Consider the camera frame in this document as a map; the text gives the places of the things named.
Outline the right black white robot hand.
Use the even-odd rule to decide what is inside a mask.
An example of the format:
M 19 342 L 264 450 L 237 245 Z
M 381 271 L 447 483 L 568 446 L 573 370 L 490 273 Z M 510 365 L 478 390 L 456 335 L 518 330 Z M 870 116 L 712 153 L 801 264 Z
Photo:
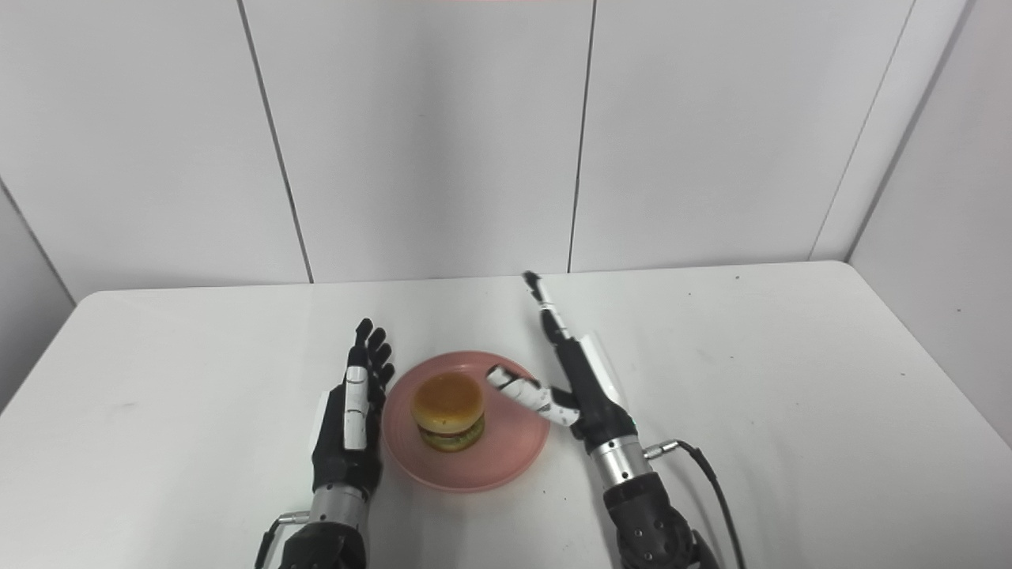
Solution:
M 541 275 L 525 271 L 522 278 L 538 303 L 543 333 L 568 381 L 568 389 L 550 386 L 503 365 L 489 368 L 485 381 L 499 394 L 552 424 L 570 428 L 572 436 L 583 442 L 589 454 L 607 448 L 612 440 L 637 439 L 639 432 L 629 411 L 608 396 L 601 384 L 600 368 L 594 367 L 588 354 L 589 344 L 568 331 Z

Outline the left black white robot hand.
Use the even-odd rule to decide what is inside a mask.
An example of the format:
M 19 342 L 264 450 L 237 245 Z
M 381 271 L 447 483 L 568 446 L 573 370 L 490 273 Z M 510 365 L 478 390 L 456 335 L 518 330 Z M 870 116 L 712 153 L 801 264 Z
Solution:
M 387 332 L 370 319 L 355 330 L 345 371 L 327 393 L 312 454 L 313 490 L 347 486 L 372 499 L 380 487 L 383 408 L 394 377 Z

